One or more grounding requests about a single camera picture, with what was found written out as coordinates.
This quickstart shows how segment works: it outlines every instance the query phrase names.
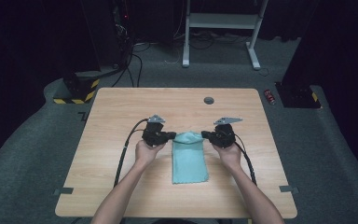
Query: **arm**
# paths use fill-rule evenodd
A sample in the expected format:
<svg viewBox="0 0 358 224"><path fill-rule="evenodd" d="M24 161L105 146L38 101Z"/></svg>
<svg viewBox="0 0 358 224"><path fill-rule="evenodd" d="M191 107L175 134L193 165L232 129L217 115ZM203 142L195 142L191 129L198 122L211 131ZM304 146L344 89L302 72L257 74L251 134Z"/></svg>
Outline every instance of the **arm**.
<svg viewBox="0 0 358 224"><path fill-rule="evenodd" d="M219 153L220 160L234 177L254 222L260 224L284 223L272 201L242 170L240 149L235 144L226 148L213 145L213 148Z"/></svg>
<svg viewBox="0 0 358 224"><path fill-rule="evenodd" d="M136 145L136 160L124 178L110 191L103 200L91 223L119 223L133 190L147 166L156 158L157 153L164 145L150 147L145 141L139 141Z"/></svg>

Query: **folded towel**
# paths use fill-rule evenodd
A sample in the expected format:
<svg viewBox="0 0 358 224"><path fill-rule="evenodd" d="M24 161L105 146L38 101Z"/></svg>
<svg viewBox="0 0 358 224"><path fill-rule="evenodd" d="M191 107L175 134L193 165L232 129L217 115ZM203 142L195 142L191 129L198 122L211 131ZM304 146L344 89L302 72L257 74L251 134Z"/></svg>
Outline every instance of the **folded towel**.
<svg viewBox="0 0 358 224"><path fill-rule="evenodd" d="M209 178L200 133L179 133L173 139L173 184L199 183Z"/></svg>

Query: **table top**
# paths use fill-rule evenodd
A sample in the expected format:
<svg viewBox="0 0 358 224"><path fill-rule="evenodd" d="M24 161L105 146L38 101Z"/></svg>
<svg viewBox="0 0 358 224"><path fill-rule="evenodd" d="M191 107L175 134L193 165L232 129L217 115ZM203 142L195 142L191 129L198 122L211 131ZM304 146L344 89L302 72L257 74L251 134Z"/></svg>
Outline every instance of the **table top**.
<svg viewBox="0 0 358 224"><path fill-rule="evenodd" d="M204 103L213 97L214 103ZM166 120L163 132L213 131L222 117L243 118L232 123L255 169L257 186L272 200L284 218L296 216L291 192L269 123L253 89L101 88L98 90L64 183L73 189L61 194L56 214L60 217L92 217L112 189L118 161L133 126L141 119L159 115ZM142 132L131 137L120 179L134 163L134 149ZM146 169L134 190L124 217L249 217L241 193L221 164L208 140L203 142L209 180L195 184L172 183L172 141ZM248 165L241 165L249 175Z"/></svg>

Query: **dark background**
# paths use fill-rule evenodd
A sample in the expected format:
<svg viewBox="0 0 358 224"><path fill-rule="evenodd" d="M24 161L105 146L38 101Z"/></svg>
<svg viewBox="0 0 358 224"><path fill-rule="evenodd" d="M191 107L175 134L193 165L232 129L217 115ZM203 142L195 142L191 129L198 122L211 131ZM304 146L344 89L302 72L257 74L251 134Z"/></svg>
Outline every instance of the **dark background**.
<svg viewBox="0 0 358 224"><path fill-rule="evenodd" d="M73 0L74 4L79 2L80 0ZM182 2L148 2L150 4L144 5L145 14L132 14L135 15L134 27L136 28L136 23L144 19L143 17L150 20L145 25L151 27L159 24L154 21L168 18L161 24L171 33L161 33L161 36L164 36L164 39L172 36L180 23ZM192 4L195 11L208 12L219 9L227 13L255 13L258 7L252 7L253 2L233 0L230 3L223 3L208 0L204 5L202 1L192 1ZM238 11L238 8L248 4L249 7L244 7L248 8L248 11ZM162 11L146 13L151 12L152 8L156 11L160 8ZM66 13L68 14L65 16L69 18L74 14L79 15L75 7ZM50 25L42 1L0 0L0 147L45 103L44 87L62 77L62 70L57 63L57 52L59 57L65 59L65 55L84 56L79 52L92 51L92 48L89 48L92 45L90 40L78 48L79 52L52 50L57 47L54 38L58 34L51 32ZM88 33L84 27L81 29L85 32L84 35L72 35L71 41L84 41ZM145 31L138 31L138 35L150 35ZM358 160L358 1L270 0L259 37L272 39L275 36L281 36L282 41L302 37L283 83L292 86L323 87L340 130ZM69 67L69 70L76 72L74 67Z"/></svg>

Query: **metal stand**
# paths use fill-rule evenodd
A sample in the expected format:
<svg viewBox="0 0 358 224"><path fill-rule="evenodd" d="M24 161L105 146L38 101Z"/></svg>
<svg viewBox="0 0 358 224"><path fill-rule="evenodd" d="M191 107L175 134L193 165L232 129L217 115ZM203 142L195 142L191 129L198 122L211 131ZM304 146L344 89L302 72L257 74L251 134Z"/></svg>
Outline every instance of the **metal stand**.
<svg viewBox="0 0 358 224"><path fill-rule="evenodd" d="M226 28L226 29L249 29L254 30L251 42L246 43L246 48L251 57L254 70L260 69L260 63L255 55L255 41L260 30L261 22L264 18L267 3L263 0L260 12L257 15L238 15L238 14L214 14L214 13L190 13L190 0L187 0L186 9L186 34L183 50L183 67L190 66L189 37L190 27L202 28Z"/></svg>
<svg viewBox="0 0 358 224"><path fill-rule="evenodd" d="M264 18L264 12L266 11L267 3L269 0L264 0L260 12L258 13L257 21L255 22L255 28L252 33L251 42L246 42L246 49L249 52L249 56L251 57L252 66L254 70L260 70L260 63L258 62L257 56L255 55L255 41L257 40L258 32L260 31L261 22Z"/></svg>

